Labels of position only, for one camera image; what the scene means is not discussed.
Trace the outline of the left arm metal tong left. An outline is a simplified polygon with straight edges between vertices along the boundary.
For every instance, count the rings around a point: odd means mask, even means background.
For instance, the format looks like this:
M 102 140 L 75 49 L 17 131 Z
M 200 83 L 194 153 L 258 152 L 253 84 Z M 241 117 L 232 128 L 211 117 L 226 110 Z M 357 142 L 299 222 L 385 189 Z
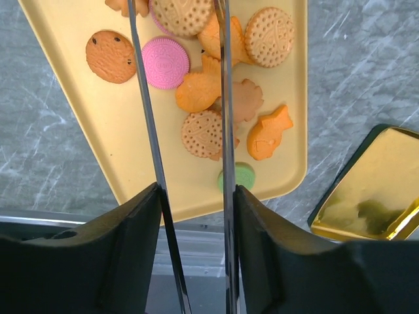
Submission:
M 128 0 L 127 4 L 128 4 L 128 16 L 130 20 L 130 29 L 131 29 L 131 34 L 132 34 L 132 42 L 133 42 L 135 56 L 136 56 L 137 79 L 139 82 L 139 89 L 141 92 L 141 99 L 143 103 L 143 110 L 144 110 L 145 121 L 147 125 L 147 133 L 149 137 L 151 154 L 153 158 L 153 165 L 155 169 L 156 182 L 158 183 L 160 187 L 160 202 L 162 206 L 162 216 L 164 220 L 164 227 L 165 227 L 166 237 L 168 241 L 168 248 L 170 252 L 173 274 L 174 274 L 177 294 L 179 298 L 179 305 L 180 305 L 180 309 L 182 313 L 191 314 L 192 310 L 191 310 L 189 295 L 187 292 L 185 276 L 183 273 L 181 255 L 179 252 L 179 246 L 178 246 L 178 242 L 177 242 L 177 238 L 175 234 L 175 228 L 173 225 L 173 217 L 172 217 L 172 212 L 170 208 L 170 202 L 168 199 L 168 191 L 167 191 L 162 157 L 161 157 L 160 147 L 159 147 L 159 142 L 158 142 L 158 135 L 156 132 L 153 108 L 151 105 L 151 98 L 150 98 L 149 88 L 147 84 L 145 66 L 143 64 L 141 45 L 140 45 L 139 36 L 137 33 L 136 2 L 132 0 Z

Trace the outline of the left arm metal tong right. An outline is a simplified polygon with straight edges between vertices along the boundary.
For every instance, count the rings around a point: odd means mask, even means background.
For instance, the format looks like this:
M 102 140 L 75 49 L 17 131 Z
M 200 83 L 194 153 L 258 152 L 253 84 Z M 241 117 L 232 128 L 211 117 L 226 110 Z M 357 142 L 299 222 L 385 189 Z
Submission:
M 232 106 L 232 47 L 228 1 L 215 1 L 221 49 L 221 103 L 223 118 L 223 214 L 225 234 L 226 312 L 240 312 L 239 261 L 234 212 L 236 190 Z

